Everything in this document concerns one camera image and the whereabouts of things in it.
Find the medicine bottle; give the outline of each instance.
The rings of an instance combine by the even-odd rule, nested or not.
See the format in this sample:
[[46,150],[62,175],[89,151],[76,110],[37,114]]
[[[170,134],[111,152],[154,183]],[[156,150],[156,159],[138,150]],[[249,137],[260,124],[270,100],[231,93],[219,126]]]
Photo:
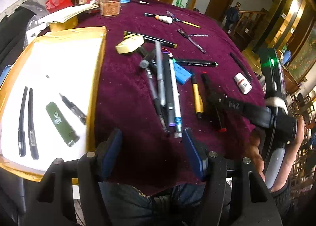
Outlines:
[[251,84],[241,73],[236,74],[234,79],[243,94],[247,94],[251,91]]

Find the lighter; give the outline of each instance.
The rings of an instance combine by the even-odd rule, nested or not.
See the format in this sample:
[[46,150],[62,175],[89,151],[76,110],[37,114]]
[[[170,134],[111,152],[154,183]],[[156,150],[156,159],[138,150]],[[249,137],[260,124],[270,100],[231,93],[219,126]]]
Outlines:
[[64,142],[69,147],[75,145],[80,137],[77,136],[75,130],[67,122],[58,106],[54,102],[51,102],[46,106],[46,111]]

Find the blue pad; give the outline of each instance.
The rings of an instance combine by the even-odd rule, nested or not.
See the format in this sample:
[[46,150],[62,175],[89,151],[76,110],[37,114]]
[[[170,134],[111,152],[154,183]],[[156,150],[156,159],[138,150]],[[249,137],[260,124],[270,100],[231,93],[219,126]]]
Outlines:
[[205,148],[195,139],[190,128],[183,130],[182,143],[184,144],[184,149],[189,158],[192,171],[196,177],[204,181],[208,168],[208,158],[205,153]]

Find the table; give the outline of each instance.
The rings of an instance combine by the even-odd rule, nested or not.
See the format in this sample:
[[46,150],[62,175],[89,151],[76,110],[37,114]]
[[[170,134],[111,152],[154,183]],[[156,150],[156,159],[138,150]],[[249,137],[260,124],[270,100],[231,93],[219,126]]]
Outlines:
[[[200,74],[206,71],[214,87],[230,97],[257,105],[264,105],[264,93],[251,71],[246,59],[214,20],[205,15],[153,0],[150,5],[141,5],[139,0],[122,6],[121,14],[114,18],[95,14],[85,17],[78,27],[106,26],[107,40],[105,58],[101,70],[96,105],[95,137],[97,142],[107,139],[113,128],[123,132],[123,145],[109,181],[125,183],[138,188],[145,195],[158,193],[181,183],[198,183],[190,169],[181,139],[167,137],[161,129],[152,104],[146,73],[139,68],[140,55],[119,55],[115,46],[123,40],[124,31],[134,31],[166,39],[178,44],[170,49],[174,57],[196,58],[218,62],[217,68],[195,67],[199,89],[204,98]],[[143,14],[165,15],[166,10],[177,18],[200,25],[198,29],[183,23],[170,25]],[[209,38],[193,37],[206,54],[201,53],[177,29],[188,34],[209,34]],[[151,51],[154,44],[144,47]],[[253,77],[252,90],[243,95],[234,81],[240,73],[238,65],[229,56],[233,52],[246,66]],[[240,158],[243,145],[254,128],[248,120],[237,114],[225,114],[227,132],[216,132],[211,122],[198,121],[194,111],[192,85],[178,84],[183,126],[190,127],[195,137],[228,158]]]

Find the jeans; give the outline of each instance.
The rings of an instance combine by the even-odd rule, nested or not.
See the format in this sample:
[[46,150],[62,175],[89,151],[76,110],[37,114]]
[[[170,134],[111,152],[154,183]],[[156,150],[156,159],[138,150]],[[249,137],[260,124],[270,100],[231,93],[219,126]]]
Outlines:
[[[141,196],[130,185],[102,182],[99,186],[113,226],[190,225],[205,187],[183,184],[154,198]],[[229,211],[230,190],[227,192],[229,200],[225,197],[223,214]]]

